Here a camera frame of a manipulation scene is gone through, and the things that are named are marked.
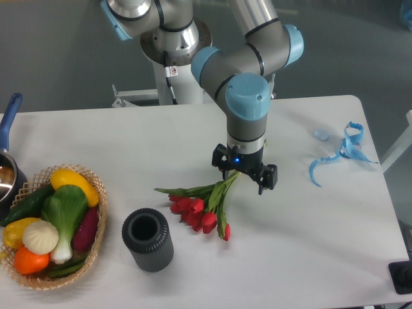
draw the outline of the black vase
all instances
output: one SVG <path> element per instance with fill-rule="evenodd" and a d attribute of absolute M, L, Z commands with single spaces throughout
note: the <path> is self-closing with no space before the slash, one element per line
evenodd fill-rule
<path fill-rule="evenodd" d="M 122 237 L 136 264 L 146 272 L 162 270 L 173 258 L 169 225 L 155 209 L 132 212 L 123 223 Z"/>

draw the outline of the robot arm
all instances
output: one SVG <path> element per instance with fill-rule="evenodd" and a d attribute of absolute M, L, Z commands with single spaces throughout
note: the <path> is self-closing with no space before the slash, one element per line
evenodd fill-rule
<path fill-rule="evenodd" d="M 227 147 L 219 144 L 212 164 L 226 178 L 235 169 L 263 189 L 277 182 L 276 165 L 262 163 L 270 90 L 264 75 L 296 61 L 303 38 L 296 27 L 282 26 L 270 0 L 230 0 L 246 44 L 232 54 L 215 47 L 202 49 L 192 74 L 227 116 Z"/>
<path fill-rule="evenodd" d="M 172 97 L 179 94 L 177 102 L 200 101 L 202 88 L 214 99 L 227 116 L 227 147 L 215 148 L 212 164 L 224 178 L 233 169 L 249 175 L 261 194 L 277 182 L 276 165 L 262 163 L 271 96 L 263 76 L 300 58 L 303 39 L 296 27 L 282 26 L 271 0 L 229 3 L 246 39 L 231 54 L 211 47 L 207 27 L 193 21 L 191 0 L 103 0 L 102 7 L 121 38 L 140 35 L 142 49 L 154 65 L 161 105 L 171 101 L 161 91 L 166 88 L 164 67 L 169 66 L 178 66 L 184 80 L 174 79 L 179 88 L 173 91 L 166 76 Z M 188 75 L 182 74 L 186 67 Z"/>

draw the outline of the yellow bell pepper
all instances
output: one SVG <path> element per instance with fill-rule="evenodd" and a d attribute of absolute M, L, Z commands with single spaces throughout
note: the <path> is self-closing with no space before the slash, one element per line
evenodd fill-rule
<path fill-rule="evenodd" d="M 89 207 L 94 207 L 98 204 L 98 192 L 94 186 L 85 177 L 71 169 L 57 169 L 50 176 L 50 183 L 55 190 L 63 185 L 76 185 L 86 195 Z"/>
<path fill-rule="evenodd" d="M 3 243 L 10 248 L 20 249 L 23 247 L 23 233 L 26 227 L 33 222 L 39 221 L 40 218 L 25 218 L 11 222 L 3 230 Z"/>

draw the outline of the wicker basket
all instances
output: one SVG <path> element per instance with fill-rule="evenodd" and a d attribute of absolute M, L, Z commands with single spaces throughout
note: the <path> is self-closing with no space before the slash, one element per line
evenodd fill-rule
<path fill-rule="evenodd" d="M 63 164 L 61 166 L 49 167 L 46 170 L 42 170 L 40 174 L 35 174 L 33 179 L 30 179 L 29 182 L 26 182 L 23 185 L 23 188 L 20 189 L 19 194 L 15 197 L 13 201 L 12 207 L 16 205 L 19 200 L 22 200 L 31 192 L 36 190 L 36 188 L 41 187 L 42 185 L 50 182 L 50 176 L 53 172 L 59 168 L 67 168 L 72 169 L 79 174 L 83 175 L 97 190 L 99 195 L 99 203 L 96 207 L 98 207 L 98 229 L 96 233 L 95 242 L 93 246 L 88 252 L 88 256 L 84 262 L 84 266 L 78 270 L 76 273 L 60 279 L 50 279 L 45 274 L 38 273 L 35 275 L 28 275 L 22 276 L 20 275 L 16 269 L 14 268 L 14 254 L 16 253 L 15 249 L 8 248 L 4 245 L 0 247 L 0 258 L 2 264 L 5 266 L 7 274 L 21 286 L 27 286 L 28 288 L 32 288 L 35 290 L 51 290 L 54 288 L 59 288 L 64 285 L 68 285 L 77 278 L 79 278 L 82 274 L 84 274 L 87 269 L 90 267 L 92 262 L 95 260 L 97 256 L 97 252 L 102 244 L 104 228 L 106 226 L 106 219 L 108 215 L 108 205 L 106 199 L 106 190 L 100 181 L 100 178 L 96 176 L 95 173 L 92 171 L 87 170 L 85 167 L 81 167 L 79 165 L 66 165 Z M 79 252 L 73 251 L 73 257 L 79 255 Z"/>

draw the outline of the white table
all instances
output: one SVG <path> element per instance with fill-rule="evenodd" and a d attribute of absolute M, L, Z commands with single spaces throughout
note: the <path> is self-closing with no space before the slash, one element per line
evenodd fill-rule
<path fill-rule="evenodd" d="M 28 175 L 47 166 L 81 164 L 104 182 L 109 219 L 104 245 L 76 283 L 37 292 L 0 270 L 1 308 L 338 308 L 401 303 L 388 264 L 407 259 L 379 164 L 341 159 L 308 177 L 312 160 L 339 147 L 349 122 L 365 127 L 362 150 L 377 154 L 355 97 L 273 101 L 264 162 L 277 164 L 273 191 L 243 175 L 227 200 L 232 239 L 195 235 L 171 214 L 155 187 L 190 187 L 221 179 L 211 165 L 226 142 L 225 116 L 213 104 L 20 113 L 10 154 Z M 331 137 L 320 142 L 314 129 Z M 174 259 L 163 271 L 141 271 L 122 242 L 135 209 L 168 219 Z"/>

